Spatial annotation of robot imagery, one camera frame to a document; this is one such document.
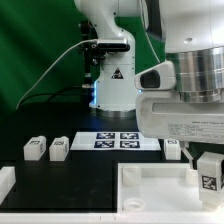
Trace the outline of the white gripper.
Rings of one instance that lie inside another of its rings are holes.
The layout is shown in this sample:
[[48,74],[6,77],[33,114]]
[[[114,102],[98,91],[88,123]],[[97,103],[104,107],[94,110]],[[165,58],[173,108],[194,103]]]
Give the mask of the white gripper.
[[179,140],[191,169],[188,142],[224,144],[224,101],[184,103],[172,91],[142,91],[136,98],[136,120],[145,137]]

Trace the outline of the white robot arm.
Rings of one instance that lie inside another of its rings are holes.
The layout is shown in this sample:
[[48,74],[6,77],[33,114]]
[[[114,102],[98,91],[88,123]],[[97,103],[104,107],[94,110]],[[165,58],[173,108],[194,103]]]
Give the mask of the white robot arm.
[[[224,144],[224,0],[74,0],[106,53],[91,109],[136,112],[146,137]],[[115,23],[139,15],[165,61],[134,72],[135,39]]]

